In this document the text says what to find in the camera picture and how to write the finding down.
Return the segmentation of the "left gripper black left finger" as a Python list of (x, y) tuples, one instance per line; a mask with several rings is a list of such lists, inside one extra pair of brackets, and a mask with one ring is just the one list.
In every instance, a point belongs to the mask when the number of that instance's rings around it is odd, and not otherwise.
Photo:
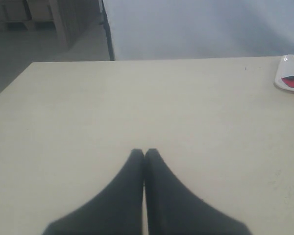
[(115, 178), (93, 199), (50, 223), (46, 235), (141, 235), (144, 154), (133, 149)]

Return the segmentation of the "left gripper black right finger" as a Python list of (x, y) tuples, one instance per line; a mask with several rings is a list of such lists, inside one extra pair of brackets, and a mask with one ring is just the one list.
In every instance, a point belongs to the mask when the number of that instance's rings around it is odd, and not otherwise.
[(157, 149), (145, 154), (145, 195), (151, 235), (249, 235), (248, 227), (194, 195)]

